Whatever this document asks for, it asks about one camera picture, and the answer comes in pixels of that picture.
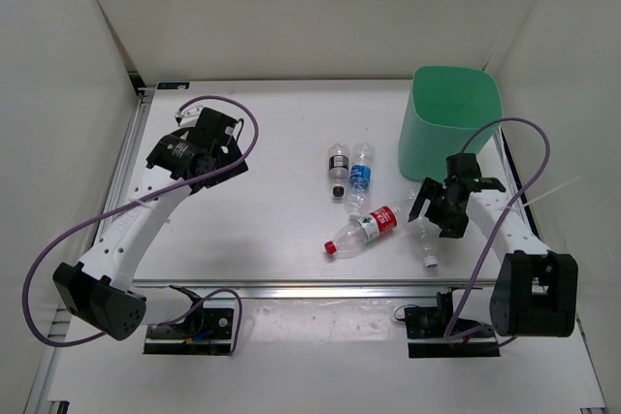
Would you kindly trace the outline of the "clear unlabelled plastic bottle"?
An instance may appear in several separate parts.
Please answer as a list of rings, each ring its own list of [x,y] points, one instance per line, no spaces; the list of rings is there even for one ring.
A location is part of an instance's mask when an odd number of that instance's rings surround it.
[[[436,239],[434,237],[435,226],[424,216],[419,215],[415,219],[409,219],[409,213],[418,195],[418,189],[413,188],[408,194],[408,206],[406,208],[406,220],[409,225],[409,235],[416,248],[418,257],[422,260],[428,271],[435,270],[439,265]]]

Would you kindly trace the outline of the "blue label plastic bottle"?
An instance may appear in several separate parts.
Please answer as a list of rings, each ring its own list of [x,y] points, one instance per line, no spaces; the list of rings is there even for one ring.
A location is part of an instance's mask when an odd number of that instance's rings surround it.
[[[369,203],[372,165],[375,148],[369,143],[357,143],[350,158],[347,213],[350,220],[360,218]]]

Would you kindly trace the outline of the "black label plastic bottle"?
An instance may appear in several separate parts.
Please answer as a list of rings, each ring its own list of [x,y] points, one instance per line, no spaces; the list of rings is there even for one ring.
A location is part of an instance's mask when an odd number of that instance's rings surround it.
[[[336,201],[345,197],[349,179],[349,148],[345,144],[335,143],[328,149],[328,178],[331,195]]]

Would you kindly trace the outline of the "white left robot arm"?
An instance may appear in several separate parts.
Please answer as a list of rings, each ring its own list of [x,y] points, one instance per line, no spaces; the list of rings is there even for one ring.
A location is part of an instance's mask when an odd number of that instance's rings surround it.
[[[241,124],[203,108],[194,124],[156,143],[131,194],[131,207],[74,265],[62,263],[52,276],[72,315],[116,340],[142,325],[171,325],[182,336],[200,332],[204,314],[198,295],[179,286],[135,292],[132,284],[147,250],[181,202],[246,172],[234,136]]]

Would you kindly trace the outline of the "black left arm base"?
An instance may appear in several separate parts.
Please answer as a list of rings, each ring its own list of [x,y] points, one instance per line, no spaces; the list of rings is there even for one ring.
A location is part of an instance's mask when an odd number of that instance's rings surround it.
[[[158,356],[229,356],[233,349],[235,318],[232,302],[208,305],[183,322],[148,326],[143,353]]]

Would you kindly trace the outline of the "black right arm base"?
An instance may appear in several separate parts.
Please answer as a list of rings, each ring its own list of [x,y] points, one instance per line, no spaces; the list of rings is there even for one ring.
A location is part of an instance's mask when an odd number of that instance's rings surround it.
[[[410,359],[465,359],[500,356],[500,343],[492,327],[459,318],[444,338],[453,315],[452,292],[437,292],[432,301],[406,303],[395,309],[393,320],[404,324]]]

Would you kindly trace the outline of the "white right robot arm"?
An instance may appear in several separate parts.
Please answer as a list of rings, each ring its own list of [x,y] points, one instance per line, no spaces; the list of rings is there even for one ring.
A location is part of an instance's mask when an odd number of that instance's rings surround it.
[[[481,174],[473,153],[446,158],[442,182],[423,180],[409,212],[460,239],[473,222],[487,248],[501,260],[489,301],[491,325],[501,336],[568,337],[575,323],[578,265],[572,255],[552,251],[508,206],[506,189]]]

